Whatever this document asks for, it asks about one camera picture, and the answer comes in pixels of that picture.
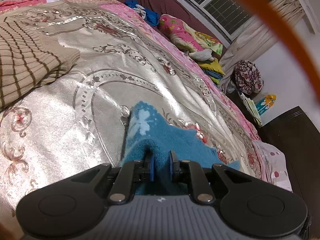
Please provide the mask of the dark floral fabric bundle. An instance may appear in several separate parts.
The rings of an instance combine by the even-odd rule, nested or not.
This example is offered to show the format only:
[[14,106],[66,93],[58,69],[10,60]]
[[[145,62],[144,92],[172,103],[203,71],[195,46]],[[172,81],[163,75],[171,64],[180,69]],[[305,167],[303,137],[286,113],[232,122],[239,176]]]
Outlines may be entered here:
[[235,65],[234,80],[237,88],[247,95],[260,93],[264,85],[259,69],[247,60],[241,60]]

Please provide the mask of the grey white plush cloth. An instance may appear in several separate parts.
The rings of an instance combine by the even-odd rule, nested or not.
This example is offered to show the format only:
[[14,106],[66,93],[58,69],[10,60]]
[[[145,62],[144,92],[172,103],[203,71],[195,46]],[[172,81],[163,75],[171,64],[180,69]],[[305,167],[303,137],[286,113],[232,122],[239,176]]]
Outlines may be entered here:
[[214,61],[214,57],[212,55],[212,50],[211,49],[204,49],[202,51],[196,51],[193,53],[189,53],[189,57],[195,61]]

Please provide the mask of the yellow blue cartoon bag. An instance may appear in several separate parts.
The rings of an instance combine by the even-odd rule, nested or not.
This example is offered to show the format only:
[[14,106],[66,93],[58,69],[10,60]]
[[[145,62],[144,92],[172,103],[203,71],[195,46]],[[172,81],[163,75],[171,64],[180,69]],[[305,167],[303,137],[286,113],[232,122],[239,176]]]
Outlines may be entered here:
[[268,109],[270,109],[274,105],[276,99],[277,99],[277,96],[275,94],[268,94],[259,102],[257,102],[255,106],[257,108],[259,115],[262,115]]

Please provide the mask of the silver pink floral bedspread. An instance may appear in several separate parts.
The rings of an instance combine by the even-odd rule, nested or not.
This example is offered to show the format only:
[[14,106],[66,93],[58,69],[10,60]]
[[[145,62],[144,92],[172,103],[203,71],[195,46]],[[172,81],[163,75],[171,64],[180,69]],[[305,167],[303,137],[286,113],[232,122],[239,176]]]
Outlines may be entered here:
[[1,223],[29,192],[100,162],[118,165],[125,126],[139,101],[170,125],[195,129],[225,163],[261,178],[256,129],[187,55],[116,0],[58,0],[3,9],[80,59],[54,82],[1,111]]

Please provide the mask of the white pillow red dots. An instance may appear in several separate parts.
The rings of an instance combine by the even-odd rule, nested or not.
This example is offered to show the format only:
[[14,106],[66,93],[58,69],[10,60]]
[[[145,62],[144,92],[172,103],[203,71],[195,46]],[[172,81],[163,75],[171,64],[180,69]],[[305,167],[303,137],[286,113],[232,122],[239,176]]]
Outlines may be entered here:
[[284,153],[260,140],[253,140],[253,146],[261,164],[262,180],[292,192]]

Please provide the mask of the right beige curtain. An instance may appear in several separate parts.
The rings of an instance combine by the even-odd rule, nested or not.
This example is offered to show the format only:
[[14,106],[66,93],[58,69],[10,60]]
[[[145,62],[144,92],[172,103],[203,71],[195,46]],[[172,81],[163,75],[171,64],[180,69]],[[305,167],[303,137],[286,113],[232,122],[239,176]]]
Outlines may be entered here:
[[[299,0],[272,0],[270,5],[291,27],[294,27],[305,15]],[[239,61],[253,62],[275,43],[277,43],[277,38],[273,32],[257,16],[253,16],[244,31],[233,41],[220,59],[225,75],[220,81],[219,89],[223,92],[227,90],[235,65]]]

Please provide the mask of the blue fuzzy sweater white flowers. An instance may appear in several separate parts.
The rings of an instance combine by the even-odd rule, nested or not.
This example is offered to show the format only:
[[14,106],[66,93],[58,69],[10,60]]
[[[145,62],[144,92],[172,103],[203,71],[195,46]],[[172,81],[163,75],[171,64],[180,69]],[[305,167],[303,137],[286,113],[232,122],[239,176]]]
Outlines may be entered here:
[[223,164],[217,149],[205,145],[196,135],[195,129],[182,129],[166,122],[150,104],[140,101],[132,109],[125,138],[124,157],[121,165],[128,161],[144,159],[151,154],[155,163],[155,172],[159,179],[156,183],[164,194],[186,194],[182,184],[171,182],[170,151],[178,159],[188,159],[199,163],[203,168],[213,164]]

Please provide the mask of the yellow folded cloth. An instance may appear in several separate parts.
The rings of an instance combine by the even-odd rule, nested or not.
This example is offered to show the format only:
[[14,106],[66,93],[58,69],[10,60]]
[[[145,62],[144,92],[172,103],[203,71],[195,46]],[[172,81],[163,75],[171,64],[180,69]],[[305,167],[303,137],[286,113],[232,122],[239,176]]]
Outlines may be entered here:
[[197,64],[205,70],[210,70],[212,72],[216,72],[221,74],[222,76],[225,75],[225,72],[222,70],[222,67],[219,64],[217,58],[214,58],[213,61],[204,61],[204,62],[197,62]]

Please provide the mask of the blue clothes pile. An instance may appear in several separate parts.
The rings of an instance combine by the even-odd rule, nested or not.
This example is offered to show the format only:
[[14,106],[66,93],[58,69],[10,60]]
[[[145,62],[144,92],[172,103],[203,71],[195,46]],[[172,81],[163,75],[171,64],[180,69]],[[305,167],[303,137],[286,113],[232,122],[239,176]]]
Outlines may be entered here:
[[137,14],[139,14],[142,17],[142,19],[146,23],[148,23],[152,27],[156,27],[157,25],[159,25],[159,13],[144,8],[135,0],[126,0],[124,4],[133,9]]

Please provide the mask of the window with metal grille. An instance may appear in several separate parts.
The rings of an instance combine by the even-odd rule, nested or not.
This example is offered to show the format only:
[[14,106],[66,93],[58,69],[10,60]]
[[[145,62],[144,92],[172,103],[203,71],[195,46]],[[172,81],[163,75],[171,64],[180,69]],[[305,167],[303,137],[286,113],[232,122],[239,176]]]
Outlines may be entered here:
[[245,28],[251,16],[236,0],[188,0],[209,17],[231,40]]

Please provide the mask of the pink yellow floral blanket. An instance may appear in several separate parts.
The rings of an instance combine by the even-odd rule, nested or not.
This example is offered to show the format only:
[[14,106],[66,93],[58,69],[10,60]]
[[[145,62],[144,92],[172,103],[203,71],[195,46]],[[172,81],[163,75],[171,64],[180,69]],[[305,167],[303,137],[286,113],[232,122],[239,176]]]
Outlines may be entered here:
[[194,30],[179,18],[163,14],[159,19],[159,30],[180,50],[193,53],[210,49],[218,57],[222,56],[223,44],[217,38]]

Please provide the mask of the stack of papers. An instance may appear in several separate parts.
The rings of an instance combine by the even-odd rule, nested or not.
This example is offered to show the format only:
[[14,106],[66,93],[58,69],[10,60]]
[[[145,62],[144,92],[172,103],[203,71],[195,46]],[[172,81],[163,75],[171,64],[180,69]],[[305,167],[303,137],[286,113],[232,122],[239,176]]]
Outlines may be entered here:
[[239,94],[244,106],[249,111],[251,116],[253,117],[255,123],[261,127],[263,125],[263,122],[261,120],[260,114],[258,113],[257,107],[255,106],[255,103],[250,98],[246,97],[243,93]]

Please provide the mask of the beige striped knit sweater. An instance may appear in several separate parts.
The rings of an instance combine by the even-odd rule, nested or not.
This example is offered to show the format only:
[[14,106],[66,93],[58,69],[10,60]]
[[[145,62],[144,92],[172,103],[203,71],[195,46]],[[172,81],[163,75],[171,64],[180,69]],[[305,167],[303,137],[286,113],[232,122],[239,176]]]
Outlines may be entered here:
[[30,90],[54,82],[80,59],[80,51],[16,21],[1,23],[1,109]]

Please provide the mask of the dark wooden furniture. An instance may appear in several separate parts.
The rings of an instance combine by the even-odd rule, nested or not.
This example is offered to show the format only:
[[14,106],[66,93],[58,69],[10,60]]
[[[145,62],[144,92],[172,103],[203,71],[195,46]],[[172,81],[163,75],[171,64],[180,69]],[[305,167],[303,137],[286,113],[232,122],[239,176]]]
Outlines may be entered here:
[[303,198],[312,216],[310,235],[319,238],[319,131],[299,107],[258,129],[263,142],[285,154],[293,192]]

